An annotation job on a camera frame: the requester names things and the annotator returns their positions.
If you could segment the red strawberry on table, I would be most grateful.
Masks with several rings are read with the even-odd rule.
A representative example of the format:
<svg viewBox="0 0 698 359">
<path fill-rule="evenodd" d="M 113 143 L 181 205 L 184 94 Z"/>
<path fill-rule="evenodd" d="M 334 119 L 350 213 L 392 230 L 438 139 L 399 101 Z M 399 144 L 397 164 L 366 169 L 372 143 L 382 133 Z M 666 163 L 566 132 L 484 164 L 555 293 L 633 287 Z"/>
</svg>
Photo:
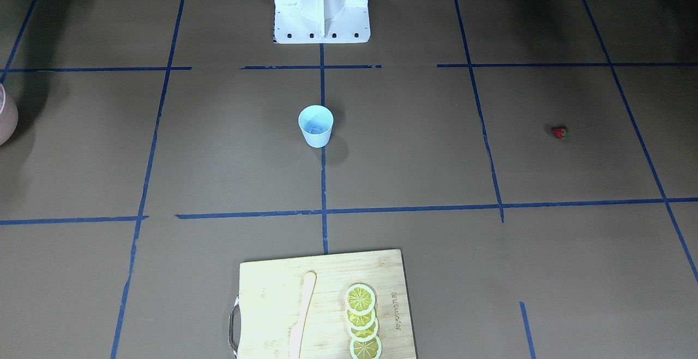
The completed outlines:
<svg viewBox="0 0 698 359">
<path fill-rule="evenodd" d="M 569 129 L 567 126 L 561 125 L 561 126 L 554 126 L 551 128 L 551 134 L 560 140 L 565 140 L 568 135 L 569 135 Z"/>
</svg>

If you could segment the yellow plastic knife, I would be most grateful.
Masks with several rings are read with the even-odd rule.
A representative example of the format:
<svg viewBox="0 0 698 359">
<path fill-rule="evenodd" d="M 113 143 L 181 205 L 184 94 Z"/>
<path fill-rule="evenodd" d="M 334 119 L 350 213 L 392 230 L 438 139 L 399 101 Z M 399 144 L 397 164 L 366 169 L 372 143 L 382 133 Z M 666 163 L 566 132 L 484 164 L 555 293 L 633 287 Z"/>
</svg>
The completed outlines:
<svg viewBox="0 0 698 359">
<path fill-rule="evenodd" d="M 302 289 L 300 292 L 300 306 L 297 322 L 291 327 L 289 334 L 288 354 L 289 358 L 300 358 L 302 349 L 304 329 L 308 316 L 309 307 L 316 286 L 316 273 L 307 272 L 303 277 Z"/>
</svg>

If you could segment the lemon slice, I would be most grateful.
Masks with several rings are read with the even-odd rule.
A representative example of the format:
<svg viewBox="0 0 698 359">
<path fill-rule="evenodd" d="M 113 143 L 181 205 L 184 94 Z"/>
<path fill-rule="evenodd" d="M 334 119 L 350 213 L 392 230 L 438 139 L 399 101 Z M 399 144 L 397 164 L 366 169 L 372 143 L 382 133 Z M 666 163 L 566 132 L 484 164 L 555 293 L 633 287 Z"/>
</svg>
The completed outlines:
<svg viewBox="0 0 698 359">
<path fill-rule="evenodd" d="M 368 330 L 376 322 L 376 310 L 372 309 L 370 312 L 362 315 L 347 310 L 346 321 L 350 329 Z"/>
<path fill-rule="evenodd" d="M 357 329 L 354 324 L 349 322 L 349 324 L 347 324 L 347 330 L 352 340 L 356 340 L 357 342 L 368 342 L 377 337 L 380 324 L 379 321 L 376 320 L 366 325 L 364 329 Z"/>
<path fill-rule="evenodd" d="M 382 355 L 382 341 L 378 336 L 368 340 L 354 337 L 349 344 L 349 354 L 351 354 L 353 359 L 380 358 Z"/>
<path fill-rule="evenodd" d="M 352 284 L 344 294 L 346 310 L 356 316 L 371 313 L 376 306 L 376 294 L 366 284 Z"/>
</svg>

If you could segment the light blue plastic cup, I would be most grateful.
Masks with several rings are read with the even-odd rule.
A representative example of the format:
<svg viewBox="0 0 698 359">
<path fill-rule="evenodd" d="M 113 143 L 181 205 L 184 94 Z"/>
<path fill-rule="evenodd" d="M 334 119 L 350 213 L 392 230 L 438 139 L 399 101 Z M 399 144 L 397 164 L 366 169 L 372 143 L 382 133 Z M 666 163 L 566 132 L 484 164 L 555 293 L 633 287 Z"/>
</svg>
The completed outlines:
<svg viewBox="0 0 698 359">
<path fill-rule="evenodd" d="M 298 125 L 309 147 L 322 148 L 329 142 L 334 116 L 329 108 L 311 105 L 299 113 Z"/>
</svg>

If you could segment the pink bowl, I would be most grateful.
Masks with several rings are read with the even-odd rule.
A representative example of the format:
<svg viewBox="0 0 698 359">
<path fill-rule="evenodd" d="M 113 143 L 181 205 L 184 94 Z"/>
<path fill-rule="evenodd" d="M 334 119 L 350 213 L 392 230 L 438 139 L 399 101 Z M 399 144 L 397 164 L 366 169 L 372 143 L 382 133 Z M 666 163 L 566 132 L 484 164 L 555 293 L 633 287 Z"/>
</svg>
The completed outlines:
<svg viewBox="0 0 698 359">
<path fill-rule="evenodd" d="M 0 144 L 7 143 L 14 134 L 19 121 L 17 105 L 12 96 L 8 95 L 1 83 L 1 135 Z"/>
</svg>

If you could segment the wooden cutting board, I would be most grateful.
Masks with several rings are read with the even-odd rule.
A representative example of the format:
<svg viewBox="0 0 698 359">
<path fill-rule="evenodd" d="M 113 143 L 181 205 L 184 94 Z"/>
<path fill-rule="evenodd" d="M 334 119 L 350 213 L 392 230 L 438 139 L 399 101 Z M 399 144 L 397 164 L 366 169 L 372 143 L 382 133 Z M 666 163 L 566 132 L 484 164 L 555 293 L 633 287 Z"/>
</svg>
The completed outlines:
<svg viewBox="0 0 698 359">
<path fill-rule="evenodd" d="M 398 249 L 242 263 L 239 292 L 229 316 L 235 358 L 289 358 L 303 277 L 316 273 L 300 358 L 352 358 L 344 294 L 366 284 L 376 294 L 380 358 L 416 358 L 403 255 Z"/>
</svg>

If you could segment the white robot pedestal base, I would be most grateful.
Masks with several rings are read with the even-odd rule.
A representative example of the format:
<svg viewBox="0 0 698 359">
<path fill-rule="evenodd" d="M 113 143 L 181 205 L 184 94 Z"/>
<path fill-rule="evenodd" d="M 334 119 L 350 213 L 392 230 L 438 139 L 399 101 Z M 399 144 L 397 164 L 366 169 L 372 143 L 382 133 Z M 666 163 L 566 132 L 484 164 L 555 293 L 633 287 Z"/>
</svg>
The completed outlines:
<svg viewBox="0 0 698 359">
<path fill-rule="evenodd" d="M 277 44 L 360 44 L 371 36 L 368 0 L 274 0 Z"/>
</svg>

